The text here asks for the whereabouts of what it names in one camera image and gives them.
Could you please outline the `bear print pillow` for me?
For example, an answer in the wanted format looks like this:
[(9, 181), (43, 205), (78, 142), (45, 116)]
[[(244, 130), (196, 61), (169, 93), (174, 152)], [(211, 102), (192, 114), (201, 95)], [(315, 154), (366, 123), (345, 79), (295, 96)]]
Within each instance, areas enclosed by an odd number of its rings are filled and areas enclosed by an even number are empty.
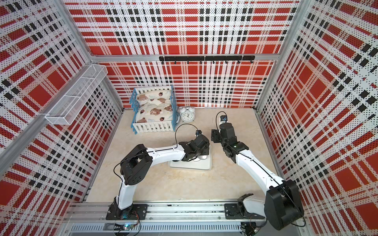
[(137, 96), (137, 101), (140, 104), (145, 103), (165, 103), (166, 100), (169, 100), (171, 97), (171, 90), (152, 90), (141, 93)]

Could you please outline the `black wall hook rail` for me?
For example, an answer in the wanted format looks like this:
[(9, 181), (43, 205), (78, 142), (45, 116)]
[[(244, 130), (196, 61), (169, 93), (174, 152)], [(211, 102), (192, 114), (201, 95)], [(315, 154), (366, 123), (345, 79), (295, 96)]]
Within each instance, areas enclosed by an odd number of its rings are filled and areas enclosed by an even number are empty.
[(256, 59), (256, 56), (161, 56), (160, 62), (217, 62), (217, 61), (247, 61), (252, 62)]

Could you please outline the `black connector under rail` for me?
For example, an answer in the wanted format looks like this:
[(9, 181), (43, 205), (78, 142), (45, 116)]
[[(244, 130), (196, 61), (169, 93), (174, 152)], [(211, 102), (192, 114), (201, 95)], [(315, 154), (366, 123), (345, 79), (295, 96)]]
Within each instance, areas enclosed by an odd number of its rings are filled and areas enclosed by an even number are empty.
[(263, 227), (266, 226), (268, 220), (265, 220), (261, 225), (256, 222), (241, 222), (240, 234), (242, 236), (255, 236)]

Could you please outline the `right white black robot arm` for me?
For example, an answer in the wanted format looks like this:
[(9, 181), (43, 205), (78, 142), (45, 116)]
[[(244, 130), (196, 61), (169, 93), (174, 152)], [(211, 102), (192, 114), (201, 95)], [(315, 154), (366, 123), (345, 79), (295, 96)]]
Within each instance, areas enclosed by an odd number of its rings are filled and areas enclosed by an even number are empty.
[(264, 193), (264, 200), (252, 196), (242, 200), (248, 213), (258, 213), (276, 230), (304, 218), (299, 188), (292, 180), (284, 180), (270, 171), (252, 153), (247, 145), (237, 140), (231, 123), (223, 123), (211, 131), (211, 141), (220, 143), (225, 155), (243, 168), (258, 184)]

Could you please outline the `bear print blanket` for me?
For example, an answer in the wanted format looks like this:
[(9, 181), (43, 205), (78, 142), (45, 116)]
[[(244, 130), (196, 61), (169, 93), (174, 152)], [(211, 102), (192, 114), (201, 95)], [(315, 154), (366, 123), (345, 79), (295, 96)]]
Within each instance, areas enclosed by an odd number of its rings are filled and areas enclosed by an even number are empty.
[(146, 103), (136, 114), (136, 123), (165, 122), (173, 120), (173, 109), (170, 102), (159, 105)]

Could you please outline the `white plastic storage tray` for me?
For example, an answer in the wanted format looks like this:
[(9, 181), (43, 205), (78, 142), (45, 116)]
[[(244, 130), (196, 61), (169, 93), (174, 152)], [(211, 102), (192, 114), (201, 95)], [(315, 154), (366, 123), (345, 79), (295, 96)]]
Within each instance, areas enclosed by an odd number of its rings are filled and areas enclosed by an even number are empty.
[(209, 154), (206, 160), (200, 160), (199, 162), (184, 162), (184, 161), (170, 161), (168, 166), (175, 169), (185, 169), (185, 170), (201, 170), (210, 171), (212, 168), (212, 146), (209, 146)]

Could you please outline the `blue white toy crib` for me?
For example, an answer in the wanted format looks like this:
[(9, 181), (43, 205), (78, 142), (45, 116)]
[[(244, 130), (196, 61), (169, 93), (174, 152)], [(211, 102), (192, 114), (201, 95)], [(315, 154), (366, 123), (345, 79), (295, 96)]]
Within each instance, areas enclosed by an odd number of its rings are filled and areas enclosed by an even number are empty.
[[(152, 123), (136, 123), (135, 118), (136, 114), (138, 112), (138, 109), (144, 105), (140, 104), (137, 101), (137, 96), (141, 93), (152, 91), (152, 90), (171, 90), (171, 97), (169, 100), (166, 100), (165, 103), (170, 102), (173, 109), (173, 120), (172, 121), (165, 121), (165, 122), (152, 122)], [(173, 86), (161, 86), (161, 87), (140, 87), (135, 88), (132, 92), (131, 98), (130, 98), (130, 105), (132, 107), (132, 110), (134, 112), (133, 119), (131, 122), (131, 128), (135, 134), (139, 133), (150, 133), (150, 132), (167, 132), (167, 131), (175, 131), (176, 124), (179, 121), (179, 115), (177, 112), (177, 102), (175, 93), (173, 90)]]

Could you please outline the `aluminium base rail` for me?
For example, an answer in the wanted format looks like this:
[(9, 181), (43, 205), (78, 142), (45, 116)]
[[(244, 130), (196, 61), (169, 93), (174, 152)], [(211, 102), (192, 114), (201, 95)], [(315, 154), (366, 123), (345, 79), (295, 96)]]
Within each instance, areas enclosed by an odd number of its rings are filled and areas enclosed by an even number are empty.
[[(264, 223), (260, 216), (250, 218), (226, 218), (228, 206), (235, 207), (233, 200), (137, 202), (140, 207), (143, 235), (236, 235), (241, 236), (241, 222)], [(59, 236), (114, 236), (113, 224), (136, 223), (134, 215), (123, 220), (110, 220), (109, 203), (78, 203), (69, 209), (59, 231)], [(269, 223), (258, 236), (310, 236), (309, 227), (299, 227), (300, 223), (289, 225), (277, 231)]]

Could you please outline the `white twin bell alarm clock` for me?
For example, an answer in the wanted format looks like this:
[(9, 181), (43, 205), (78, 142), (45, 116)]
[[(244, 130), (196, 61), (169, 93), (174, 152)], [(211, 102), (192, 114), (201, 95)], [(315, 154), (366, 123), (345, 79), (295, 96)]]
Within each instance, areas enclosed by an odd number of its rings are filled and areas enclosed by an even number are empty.
[(195, 119), (195, 109), (190, 106), (182, 107), (180, 109), (180, 117), (185, 123), (193, 122)]

